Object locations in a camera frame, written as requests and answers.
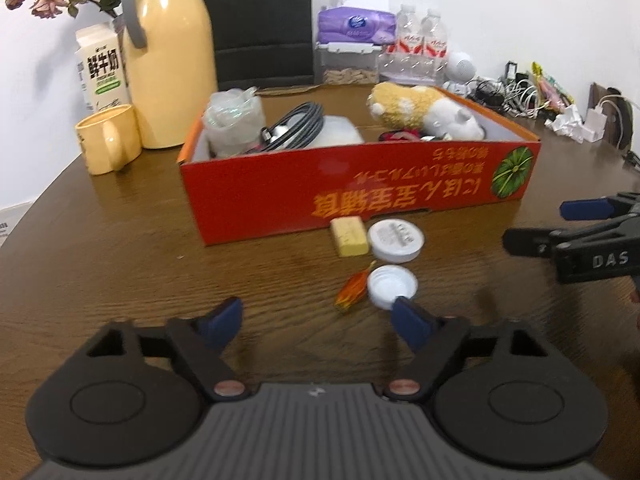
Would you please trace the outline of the white bottle cap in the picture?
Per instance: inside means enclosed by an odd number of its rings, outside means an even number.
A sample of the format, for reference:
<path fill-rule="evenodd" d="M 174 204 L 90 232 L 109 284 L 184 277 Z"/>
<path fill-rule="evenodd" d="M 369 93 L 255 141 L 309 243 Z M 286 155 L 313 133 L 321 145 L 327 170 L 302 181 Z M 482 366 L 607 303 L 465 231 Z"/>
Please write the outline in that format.
<path fill-rule="evenodd" d="M 369 299 L 375 307 L 390 310 L 398 297 L 414 297 L 418 291 L 418 280 L 403 266 L 386 264 L 369 274 L 367 289 Z"/>

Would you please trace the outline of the round white tin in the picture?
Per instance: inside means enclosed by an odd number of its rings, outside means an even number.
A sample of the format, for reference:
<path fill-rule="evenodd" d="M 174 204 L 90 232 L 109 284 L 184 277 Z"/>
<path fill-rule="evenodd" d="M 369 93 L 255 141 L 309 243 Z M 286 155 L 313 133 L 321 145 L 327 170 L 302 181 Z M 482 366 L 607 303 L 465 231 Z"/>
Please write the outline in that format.
<path fill-rule="evenodd" d="M 389 263 L 407 263 L 420 255 L 425 244 L 422 231 L 401 219 L 384 219 L 370 226 L 368 241 L 372 254 Z"/>

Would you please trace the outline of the small orange object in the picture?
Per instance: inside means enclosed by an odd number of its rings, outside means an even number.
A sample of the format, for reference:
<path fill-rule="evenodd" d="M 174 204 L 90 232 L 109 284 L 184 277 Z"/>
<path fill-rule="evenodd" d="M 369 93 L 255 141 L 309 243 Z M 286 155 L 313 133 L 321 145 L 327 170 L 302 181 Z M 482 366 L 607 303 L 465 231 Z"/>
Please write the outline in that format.
<path fill-rule="evenodd" d="M 356 306 L 367 293 L 368 278 L 376 261 L 373 260 L 365 269 L 352 274 L 345 285 L 337 293 L 334 307 L 340 312 L 347 312 L 351 307 Z"/>

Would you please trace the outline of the yellow thermos jug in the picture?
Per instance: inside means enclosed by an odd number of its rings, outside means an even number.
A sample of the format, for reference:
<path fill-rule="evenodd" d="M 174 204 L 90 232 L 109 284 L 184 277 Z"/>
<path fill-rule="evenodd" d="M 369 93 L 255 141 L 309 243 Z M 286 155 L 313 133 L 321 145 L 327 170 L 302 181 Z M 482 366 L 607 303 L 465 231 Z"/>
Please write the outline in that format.
<path fill-rule="evenodd" d="M 212 23 L 204 0 L 122 0 L 124 58 L 142 145 L 183 144 L 217 90 Z"/>

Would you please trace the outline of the yellow mug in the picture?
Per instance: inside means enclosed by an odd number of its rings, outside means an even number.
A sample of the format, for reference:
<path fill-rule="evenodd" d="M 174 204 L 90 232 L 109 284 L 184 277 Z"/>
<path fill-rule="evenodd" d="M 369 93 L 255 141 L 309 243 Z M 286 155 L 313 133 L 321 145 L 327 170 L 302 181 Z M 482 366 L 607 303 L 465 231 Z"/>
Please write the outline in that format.
<path fill-rule="evenodd" d="M 142 152 L 137 115 L 130 104 L 92 114 L 78 122 L 75 131 L 92 176 L 122 170 Z"/>

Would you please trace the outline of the colourful snack packet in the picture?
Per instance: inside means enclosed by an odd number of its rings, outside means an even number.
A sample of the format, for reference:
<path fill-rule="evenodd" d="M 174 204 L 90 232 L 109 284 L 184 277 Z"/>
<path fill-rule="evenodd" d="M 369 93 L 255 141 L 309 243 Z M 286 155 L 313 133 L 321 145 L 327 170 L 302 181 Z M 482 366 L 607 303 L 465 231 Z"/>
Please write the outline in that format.
<path fill-rule="evenodd" d="M 540 64 L 532 63 L 532 74 L 538 88 L 538 96 L 548 110 L 563 113 L 575 103 L 575 99 Z"/>

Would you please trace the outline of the crumpled white paper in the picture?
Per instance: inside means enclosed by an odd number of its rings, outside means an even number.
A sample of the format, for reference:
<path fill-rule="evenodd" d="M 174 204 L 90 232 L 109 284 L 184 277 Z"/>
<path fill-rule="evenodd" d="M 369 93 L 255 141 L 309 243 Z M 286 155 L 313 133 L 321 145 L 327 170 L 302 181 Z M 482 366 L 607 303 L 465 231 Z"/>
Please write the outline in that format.
<path fill-rule="evenodd" d="M 553 120 L 547 119 L 544 125 L 557 136 L 566 136 L 577 143 L 584 142 L 584 123 L 575 104 L 565 107 Z"/>

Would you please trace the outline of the water bottle left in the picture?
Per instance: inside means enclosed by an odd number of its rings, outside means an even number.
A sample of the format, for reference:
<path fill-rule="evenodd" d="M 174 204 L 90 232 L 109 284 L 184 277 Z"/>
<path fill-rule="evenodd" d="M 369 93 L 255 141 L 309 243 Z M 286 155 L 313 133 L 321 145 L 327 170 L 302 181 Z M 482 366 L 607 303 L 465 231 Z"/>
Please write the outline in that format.
<path fill-rule="evenodd" d="M 396 39 L 378 57 L 378 73 L 382 80 L 408 79 L 420 61 L 423 35 L 413 4 L 403 3 L 396 14 Z"/>

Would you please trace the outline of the yellow white plush sheep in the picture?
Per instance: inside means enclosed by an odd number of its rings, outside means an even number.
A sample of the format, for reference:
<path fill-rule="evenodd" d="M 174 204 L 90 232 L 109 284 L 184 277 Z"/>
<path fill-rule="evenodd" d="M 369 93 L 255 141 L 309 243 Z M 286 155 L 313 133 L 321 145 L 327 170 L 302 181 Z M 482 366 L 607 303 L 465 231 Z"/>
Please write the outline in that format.
<path fill-rule="evenodd" d="M 412 130 L 448 141 L 481 141 L 485 130 L 464 106 L 437 88 L 376 84 L 367 106 L 372 117 L 392 130 Z"/>

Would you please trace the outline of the black paper bag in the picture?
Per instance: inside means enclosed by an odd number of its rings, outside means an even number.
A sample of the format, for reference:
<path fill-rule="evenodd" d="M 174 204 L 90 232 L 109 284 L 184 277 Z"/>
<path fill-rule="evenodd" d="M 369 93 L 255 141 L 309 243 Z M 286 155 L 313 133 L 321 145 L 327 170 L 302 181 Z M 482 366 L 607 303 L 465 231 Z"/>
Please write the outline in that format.
<path fill-rule="evenodd" d="M 214 35 L 218 88 L 314 82 L 311 0 L 204 0 Z"/>

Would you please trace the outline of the yellow eraser block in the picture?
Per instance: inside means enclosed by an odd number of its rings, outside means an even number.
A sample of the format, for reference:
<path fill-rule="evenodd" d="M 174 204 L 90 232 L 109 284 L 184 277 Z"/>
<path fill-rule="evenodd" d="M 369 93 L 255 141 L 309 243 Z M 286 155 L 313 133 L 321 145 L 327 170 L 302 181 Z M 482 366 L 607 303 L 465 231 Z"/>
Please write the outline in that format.
<path fill-rule="evenodd" d="M 358 216 L 334 218 L 330 231 L 337 255 L 341 258 L 367 255 L 370 250 L 367 230 Z"/>

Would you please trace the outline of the translucent plastic box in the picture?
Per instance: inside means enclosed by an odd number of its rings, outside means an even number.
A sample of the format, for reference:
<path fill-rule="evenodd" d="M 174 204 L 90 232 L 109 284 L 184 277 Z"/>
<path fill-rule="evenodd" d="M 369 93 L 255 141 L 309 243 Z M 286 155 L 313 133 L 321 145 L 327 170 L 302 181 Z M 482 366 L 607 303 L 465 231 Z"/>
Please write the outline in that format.
<path fill-rule="evenodd" d="M 326 115 L 318 136 L 309 148 L 334 148 L 334 146 L 363 144 L 364 140 L 356 126 L 346 117 Z"/>

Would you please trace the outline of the red fabric rose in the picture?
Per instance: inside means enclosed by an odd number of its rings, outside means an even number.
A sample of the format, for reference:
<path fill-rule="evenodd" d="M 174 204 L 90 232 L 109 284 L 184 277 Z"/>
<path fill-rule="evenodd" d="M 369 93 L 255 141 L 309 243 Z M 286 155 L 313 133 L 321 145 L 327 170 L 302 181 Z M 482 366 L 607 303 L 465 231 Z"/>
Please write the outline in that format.
<path fill-rule="evenodd" d="M 416 142 L 421 140 L 421 136 L 419 133 L 410 130 L 394 130 L 394 131 L 385 131 L 380 134 L 378 137 L 380 142 L 397 142 L 397 141 L 408 141 L 408 142 Z"/>

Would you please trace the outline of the purple tissue pack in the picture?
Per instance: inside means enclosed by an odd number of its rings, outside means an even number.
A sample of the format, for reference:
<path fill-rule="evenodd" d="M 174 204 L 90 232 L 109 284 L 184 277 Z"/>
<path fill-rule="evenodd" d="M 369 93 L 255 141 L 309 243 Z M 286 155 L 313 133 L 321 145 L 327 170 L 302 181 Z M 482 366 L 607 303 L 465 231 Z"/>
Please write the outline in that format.
<path fill-rule="evenodd" d="M 386 46 L 396 40 L 396 24 L 390 0 L 330 0 L 318 12 L 317 41 Z"/>

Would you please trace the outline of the white milk carton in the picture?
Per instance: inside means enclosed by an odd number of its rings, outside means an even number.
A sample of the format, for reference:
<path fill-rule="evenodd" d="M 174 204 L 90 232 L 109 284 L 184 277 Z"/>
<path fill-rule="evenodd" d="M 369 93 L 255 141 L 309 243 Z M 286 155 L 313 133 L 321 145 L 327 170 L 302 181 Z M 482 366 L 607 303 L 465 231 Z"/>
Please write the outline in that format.
<path fill-rule="evenodd" d="M 108 23 L 76 32 L 76 62 L 82 95 L 90 114 L 129 104 L 118 35 Z"/>

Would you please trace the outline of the red cardboard box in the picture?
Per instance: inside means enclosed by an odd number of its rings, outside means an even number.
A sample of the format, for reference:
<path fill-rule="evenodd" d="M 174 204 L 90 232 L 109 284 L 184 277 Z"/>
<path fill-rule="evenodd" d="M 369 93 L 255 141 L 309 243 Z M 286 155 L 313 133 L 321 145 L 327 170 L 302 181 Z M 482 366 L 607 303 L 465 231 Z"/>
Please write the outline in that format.
<path fill-rule="evenodd" d="M 364 143 L 333 148 L 209 155 L 194 122 L 178 165 L 203 242 L 215 245 L 323 229 L 331 219 L 446 210 L 519 200 L 540 140 L 480 105 L 465 106 L 485 128 L 477 142 L 387 141 L 367 110 L 365 86 L 297 87 L 260 92 L 268 122 L 317 102 L 359 130 Z"/>

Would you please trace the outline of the clear snack container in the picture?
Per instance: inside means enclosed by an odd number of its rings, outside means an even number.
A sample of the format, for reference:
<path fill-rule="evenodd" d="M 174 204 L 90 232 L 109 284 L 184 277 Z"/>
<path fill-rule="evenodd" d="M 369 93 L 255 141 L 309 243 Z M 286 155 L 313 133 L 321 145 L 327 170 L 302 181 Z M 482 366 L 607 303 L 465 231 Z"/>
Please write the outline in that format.
<path fill-rule="evenodd" d="M 319 84 L 377 84 L 378 56 L 375 44 L 328 42 L 314 49 L 314 80 Z"/>

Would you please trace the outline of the white robot toy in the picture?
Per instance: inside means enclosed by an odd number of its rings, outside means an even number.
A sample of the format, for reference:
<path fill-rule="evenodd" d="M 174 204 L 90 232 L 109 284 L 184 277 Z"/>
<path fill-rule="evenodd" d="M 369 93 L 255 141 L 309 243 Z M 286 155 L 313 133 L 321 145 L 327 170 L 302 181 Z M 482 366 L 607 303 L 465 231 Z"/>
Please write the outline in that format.
<path fill-rule="evenodd" d="M 469 83 L 476 75 L 472 58 L 464 52 L 452 52 L 445 66 L 445 82 L 442 88 L 464 98 L 469 94 Z"/>

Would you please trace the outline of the iridescent plastic bag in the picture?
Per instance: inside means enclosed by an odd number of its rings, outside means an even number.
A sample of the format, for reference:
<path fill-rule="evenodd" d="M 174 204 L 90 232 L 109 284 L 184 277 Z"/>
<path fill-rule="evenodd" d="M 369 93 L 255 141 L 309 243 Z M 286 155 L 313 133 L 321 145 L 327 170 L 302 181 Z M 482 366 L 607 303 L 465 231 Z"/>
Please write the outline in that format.
<path fill-rule="evenodd" d="M 202 123 L 209 151 L 217 158 L 246 153 L 262 142 L 266 118 L 256 91 L 230 89 L 210 96 Z"/>

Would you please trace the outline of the white power strip charger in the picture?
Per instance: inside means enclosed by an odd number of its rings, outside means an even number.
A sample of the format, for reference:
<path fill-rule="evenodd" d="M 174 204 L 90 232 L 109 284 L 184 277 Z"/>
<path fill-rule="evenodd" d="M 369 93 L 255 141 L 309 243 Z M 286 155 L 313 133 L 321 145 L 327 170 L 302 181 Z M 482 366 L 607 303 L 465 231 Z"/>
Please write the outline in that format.
<path fill-rule="evenodd" d="M 612 122 L 617 131 L 608 137 L 608 142 L 619 151 L 631 149 L 634 136 L 634 112 L 639 105 L 626 96 L 619 94 L 607 94 L 597 102 L 594 107 L 587 110 L 584 127 L 590 133 L 589 142 L 598 142 L 605 139 L 608 123 Z"/>

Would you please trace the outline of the water bottle middle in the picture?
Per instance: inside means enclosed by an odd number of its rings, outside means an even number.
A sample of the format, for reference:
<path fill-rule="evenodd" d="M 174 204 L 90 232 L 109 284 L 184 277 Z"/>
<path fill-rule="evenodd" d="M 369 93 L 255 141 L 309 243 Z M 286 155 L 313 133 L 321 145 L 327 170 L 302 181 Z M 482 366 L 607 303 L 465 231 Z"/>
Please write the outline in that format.
<path fill-rule="evenodd" d="M 439 10 L 427 10 L 426 17 L 422 20 L 421 32 L 426 72 L 438 86 L 444 81 L 444 66 L 448 55 L 448 30 Z"/>

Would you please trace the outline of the water bottle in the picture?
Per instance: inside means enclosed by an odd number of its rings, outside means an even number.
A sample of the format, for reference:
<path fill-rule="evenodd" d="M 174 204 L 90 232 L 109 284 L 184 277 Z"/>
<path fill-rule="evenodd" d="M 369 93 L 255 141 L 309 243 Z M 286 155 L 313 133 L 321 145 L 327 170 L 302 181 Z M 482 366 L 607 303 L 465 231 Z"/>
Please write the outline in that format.
<path fill-rule="evenodd" d="M 426 17 L 422 20 L 421 32 L 426 72 L 438 86 L 444 81 L 444 66 L 448 55 L 448 30 L 439 10 L 427 10 Z"/>
<path fill-rule="evenodd" d="M 378 57 L 378 73 L 382 80 L 408 79 L 420 61 L 423 35 L 413 4 L 403 3 L 396 14 L 396 39 Z"/>

